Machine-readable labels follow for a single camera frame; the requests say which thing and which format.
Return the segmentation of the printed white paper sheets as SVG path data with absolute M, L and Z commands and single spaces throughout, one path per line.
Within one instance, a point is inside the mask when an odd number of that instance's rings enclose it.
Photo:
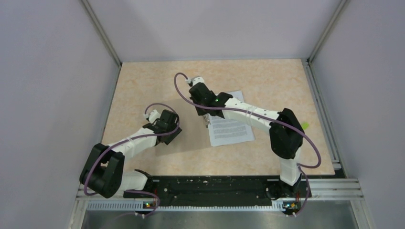
M 206 116 L 208 132 L 212 147 L 233 145 L 255 140 L 252 127 L 232 119 L 218 116 Z

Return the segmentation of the metal folder clip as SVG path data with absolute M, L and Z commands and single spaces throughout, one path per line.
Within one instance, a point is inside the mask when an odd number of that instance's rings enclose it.
M 204 115 L 203 119 L 204 119 L 205 127 L 208 128 L 208 126 L 211 124 L 210 115 L 209 114 Z

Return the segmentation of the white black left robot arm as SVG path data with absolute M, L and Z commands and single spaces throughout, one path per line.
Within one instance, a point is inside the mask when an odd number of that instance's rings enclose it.
M 160 143 L 168 145 L 181 128 L 179 115 L 172 110 L 153 110 L 145 118 L 147 123 L 132 135 L 108 145 L 98 143 L 91 149 L 79 181 L 94 195 L 110 198 L 119 190 L 134 189 L 141 197 L 148 197 L 153 192 L 146 174 L 133 171 L 131 176 L 125 176 L 124 165 L 146 149 Z

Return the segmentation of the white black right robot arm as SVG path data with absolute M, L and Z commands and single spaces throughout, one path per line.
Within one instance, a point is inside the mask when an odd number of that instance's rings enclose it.
M 204 83 L 191 86 L 189 93 L 199 116 L 209 114 L 236 120 L 269 134 L 271 149 L 280 161 L 281 193 L 292 197 L 299 191 L 297 163 L 303 137 L 298 132 L 303 129 L 292 110 L 284 108 L 277 112 L 258 108 L 228 93 L 215 94 Z

